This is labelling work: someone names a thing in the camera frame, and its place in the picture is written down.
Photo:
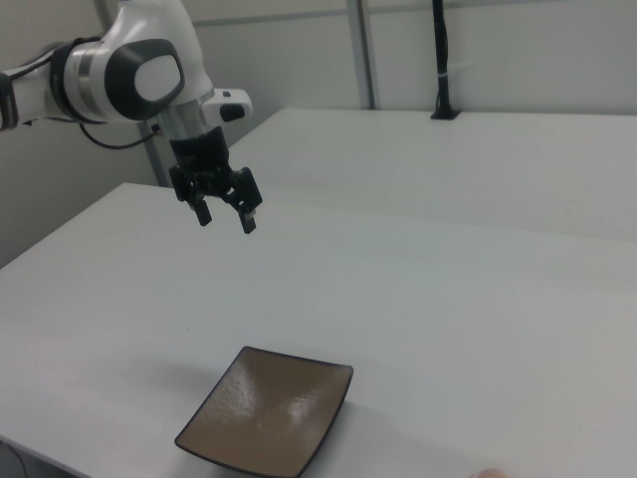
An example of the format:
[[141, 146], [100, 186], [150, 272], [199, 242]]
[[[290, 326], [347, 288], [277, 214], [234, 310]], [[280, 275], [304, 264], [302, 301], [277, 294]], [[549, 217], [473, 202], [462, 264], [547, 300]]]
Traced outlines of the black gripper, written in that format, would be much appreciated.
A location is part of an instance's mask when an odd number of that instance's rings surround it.
[[256, 209], [263, 197], [248, 167], [233, 171], [221, 126], [187, 139], [169, 141], [176, 164], [169, 169], [175, 195], [188, 204], [201, 226], [212, 221], [204, 195], [222, 196], [237, 213], [245, 234], [256, 229]]

